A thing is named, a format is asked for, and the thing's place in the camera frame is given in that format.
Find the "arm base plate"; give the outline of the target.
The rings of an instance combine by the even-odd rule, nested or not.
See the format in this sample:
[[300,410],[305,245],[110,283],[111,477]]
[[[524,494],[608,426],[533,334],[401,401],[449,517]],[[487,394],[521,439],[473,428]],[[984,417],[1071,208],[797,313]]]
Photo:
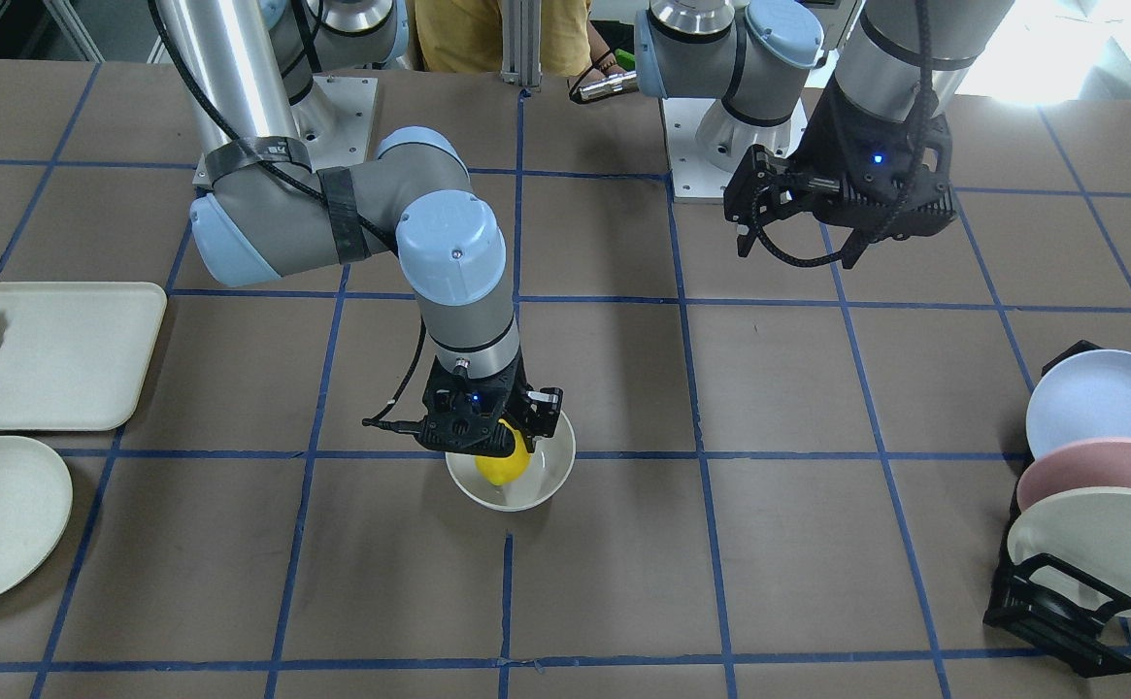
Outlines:
[[366,158],[378,92],[371,77],[312,77],[295,103],[271,75],[224,74],[197,85],[211,109],[195,107],[201,137],[195,185],[211,189],[247,165],[321,171]]
[[661,107],[673,193],[680,202],[720,202],[748,147],[759,145],[786,158],[808,126],[801,100],[788,120],[772,127],[742,122],[717,100],[668,98]]

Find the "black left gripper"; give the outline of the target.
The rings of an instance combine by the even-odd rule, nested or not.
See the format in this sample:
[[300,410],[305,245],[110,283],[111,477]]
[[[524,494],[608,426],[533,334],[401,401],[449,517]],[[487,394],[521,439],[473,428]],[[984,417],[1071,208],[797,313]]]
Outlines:
[[[723,208],[735,222],[735,251],[748,258],[756,245],[769,243],[763,224],[809,212],[827,225],[857,228],[841,244],[841,269],[852,270],[877,235],[910,176],[912,120],[889,122],[853,105],[838,87],[818,98],[797,150],[787,158],[752,146],[725,187]],[[933,236],[957,218],[949,181],[952,138],[944,115],[926,120],[925,149],[936,155],[935,167],[920,165],[906,208],[884,234],[893,238]],[[751,213],[760,205],[759,216]]]

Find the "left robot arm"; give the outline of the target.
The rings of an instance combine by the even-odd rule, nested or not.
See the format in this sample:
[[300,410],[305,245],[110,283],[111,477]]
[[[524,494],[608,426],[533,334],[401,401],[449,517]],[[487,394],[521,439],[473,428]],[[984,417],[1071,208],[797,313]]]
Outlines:
[[957,86],[1009,1],[866,1],[787,154],[760,133],[788,126],[824,45],[796,1],[650,1],[633,21],[639,88],[711,100],[701,145],[729,173],[735,251],[795,267],[856,266],[870,245],[942,233],[957,218]]

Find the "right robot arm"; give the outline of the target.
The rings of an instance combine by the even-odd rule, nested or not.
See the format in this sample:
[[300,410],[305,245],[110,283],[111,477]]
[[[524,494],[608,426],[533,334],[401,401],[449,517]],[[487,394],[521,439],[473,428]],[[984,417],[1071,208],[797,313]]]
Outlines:
[[317,167],[257,1],[152,1],[148,12],[200,115],[210,185],[189,217],[211,276],[240,287],[391,252],[435,359],[423,417],[381,411],[366,426],[491,457],[553,437],[562,392],[526,377],[506,238],[444,136],[402,127],[374,158]]

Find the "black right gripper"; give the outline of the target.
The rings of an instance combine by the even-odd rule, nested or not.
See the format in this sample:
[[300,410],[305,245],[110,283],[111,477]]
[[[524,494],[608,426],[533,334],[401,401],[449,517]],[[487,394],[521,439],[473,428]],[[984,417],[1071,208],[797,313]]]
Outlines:
[[530,389],[521,355],[495,376],[470,378],[433,361],[424,386],[426,415],[416,442],[435,451],[507,457],[516,439],[533,449],[552,438],[562,408],[562,389]]

